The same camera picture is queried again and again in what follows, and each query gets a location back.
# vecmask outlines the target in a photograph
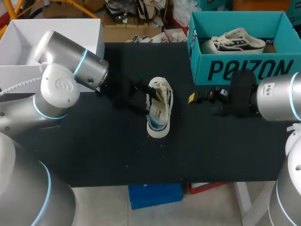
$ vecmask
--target white cable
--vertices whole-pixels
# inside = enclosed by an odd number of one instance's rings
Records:
[[[17,89],[17,88],[20,88],[20,87],[23,87],[23,86],[26,86],[28,84],[34,83],[36,81],[41,81],[41,80],[42,80],[42,78],[35,78],[35,79],[30,79],[30,80],[21,82],[19,84],[16,84],[16,85],[14,85],[12,87],[9,87],[8,89],[3,90],[2,92],[0,92],[0,97],[7,94],[7,93],[9,93],[9,92],[11,92],[11,91],[13,91],[13,90],[15,90],[15,89]]]

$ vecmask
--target printed logo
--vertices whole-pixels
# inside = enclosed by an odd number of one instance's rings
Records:
[[[206,41],[208,41],[208,40],[210,40],[211,38],[199,38],[198,39],[198,43],[199,44],[203,44],[204,42],[206,42]]]
[[[265,41],[266,44],[273,44],[274,43],[273,38],[258,38],[258,39],[261,39],[261,40]]]
[[[210,71],[208,74],[208,81],[211,81],[214,74],[222,73],[223,71],[223,79],[225,81],[231,80],[231,75],[236,70],[244,70],[246,68],[250,69],[254,72],[256,69],[259,70],[257,78],[262,80],[266,77],[277,76],[279,74],[288,74],[294,60],[290,60],[285,62],[284,60],[280,60],[276,63],[275,60],[244,60],[242,65],[237,60],[231,60],[228,63],[225,63],[221,60],[213,60],[211,62]]]
[[[196,38],[197,38],[197,31],[196,29],[193,29],[193,34],[192,34],[192,41],[190,43],[190,49],[189,49],[189,58],[191,60],[191,55],[192,55],[192,49],[194,49],[194,45],[196,42]]]

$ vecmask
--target shoe insole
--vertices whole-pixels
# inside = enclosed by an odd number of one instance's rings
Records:
[[[166,118],[166,109],[163,102],[159,102],[155,99],[152,99],[150,106],[150,121],[152,126],[157,128],[158,126],[165,126],[167,122]]]

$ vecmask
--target yellow tape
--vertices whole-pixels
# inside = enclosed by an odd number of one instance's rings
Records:
[[[188,100],[188,104],[193,101],[195,93],[191,94]]]

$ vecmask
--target blue box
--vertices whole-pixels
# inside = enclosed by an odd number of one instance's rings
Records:
[[[200,43],[239,27],[266,43],[273,43],[277,53],[201,53]],[[229,85],[233,71],[244,68],[251,69],[258,82],[301,69],[301,40],[284,12],[192,13],[187,45],[196,85]]]
[[[129,185],[128,193],[133,210],[181,201],[183,197],[181,184]]]
[[[229,3],[229,0],[196,0],[202,11],[216,11],[222,5]]]

